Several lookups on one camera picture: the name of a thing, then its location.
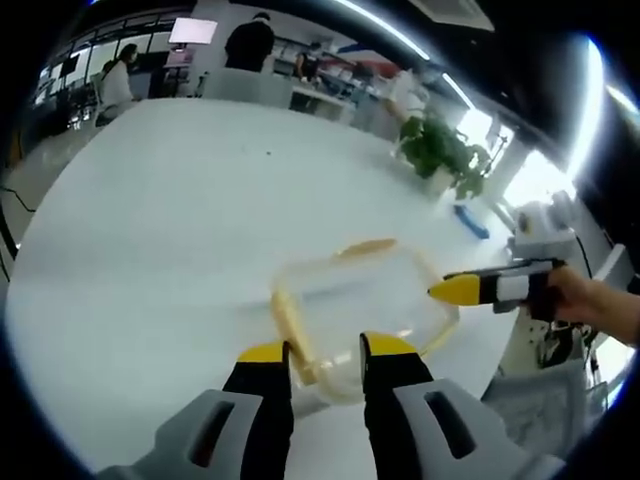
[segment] green plant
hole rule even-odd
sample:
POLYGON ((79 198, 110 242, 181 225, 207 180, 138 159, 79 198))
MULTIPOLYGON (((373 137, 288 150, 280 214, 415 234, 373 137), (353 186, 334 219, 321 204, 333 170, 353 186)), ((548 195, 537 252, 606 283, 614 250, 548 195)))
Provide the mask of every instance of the green plant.
POLYGON ((454 178, 456 199, 482 193, 482 171, 489 163, 489 154, 479 145, 467 147, 437 115, 427 115, 424 120, 410 118, 400 130, 400 148, 422 178, 431 177, 440 166, 445 167, 454 178), (470 168, 475 156, 475 168, 470 168))

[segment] blue object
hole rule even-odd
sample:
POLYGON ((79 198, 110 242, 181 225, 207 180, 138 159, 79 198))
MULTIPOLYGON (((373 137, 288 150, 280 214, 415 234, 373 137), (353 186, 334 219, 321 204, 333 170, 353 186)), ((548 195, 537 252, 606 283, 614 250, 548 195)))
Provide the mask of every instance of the blue object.
POLYGON ((469 211, 465 205, 454 205, 453 211, 464 226, 471 230, 471 232, 473 232, 473 234, 480 240, 486 240, 490 237, 489 230, 480 225, 480 223, 473 218, 471 211, 469 211))

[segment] desk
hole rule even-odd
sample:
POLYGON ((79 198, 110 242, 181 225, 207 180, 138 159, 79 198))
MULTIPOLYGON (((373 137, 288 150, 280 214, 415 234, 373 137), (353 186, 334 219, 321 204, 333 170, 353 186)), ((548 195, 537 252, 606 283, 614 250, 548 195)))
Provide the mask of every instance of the desk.
POLYGON ((318 117, 333 120, 343 125, 349 125, 355 113, 355 107, 349 102, 339 100, 326 93, 318 92, 311 87, 304 85, 295 85, 293 93, 305 95, 310 98, 320 100, 320 104, 316 108, 315 115, 318 117))
MULTIPOLYGON (((277 335, 269 285, 288 262, 395 237, 441 273, 504 264, 498 217, 471 202, 491 231, 479 241, 392 148, 201 99, 141 102, 99 133, 34 215, 5 311, 20 372, 71 451, 91 470, 132 463, 158 426, 221 388, 242 350, 277 335)), ((431 371, 479 398, 515 319, 463 310, 431 371)), ((287 478, 375 478, 363 405, 297 422, 287 478)))

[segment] chair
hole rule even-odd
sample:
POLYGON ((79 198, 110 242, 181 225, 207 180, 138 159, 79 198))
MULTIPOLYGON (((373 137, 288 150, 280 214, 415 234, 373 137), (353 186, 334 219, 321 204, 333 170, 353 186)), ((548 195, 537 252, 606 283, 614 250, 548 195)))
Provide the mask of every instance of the chair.
POLYGON ((257 103, 288 109, 293 96, 292 83, 261 73, 223 68, 207 79, 202 97, 233 102, 257 103))
POLYGON ((397 141, 400 136, 398 120, 387 111, 383 100, 369 95, 358 104, 351 126, 390 142, 397 141))

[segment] clear plastic container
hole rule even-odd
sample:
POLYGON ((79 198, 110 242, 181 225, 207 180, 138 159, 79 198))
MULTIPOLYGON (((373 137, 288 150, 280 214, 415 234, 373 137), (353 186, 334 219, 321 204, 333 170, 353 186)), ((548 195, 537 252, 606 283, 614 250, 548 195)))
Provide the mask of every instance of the clear plastic container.
POLYGON ((301 382, 317 384, 333 403, 359 402, 362 332, 396 335, 421 355, 440 346, 459 320, 457 307, 427 294, 441 280, 395 240, 286 267, 275 278, 271 307, 301 382))

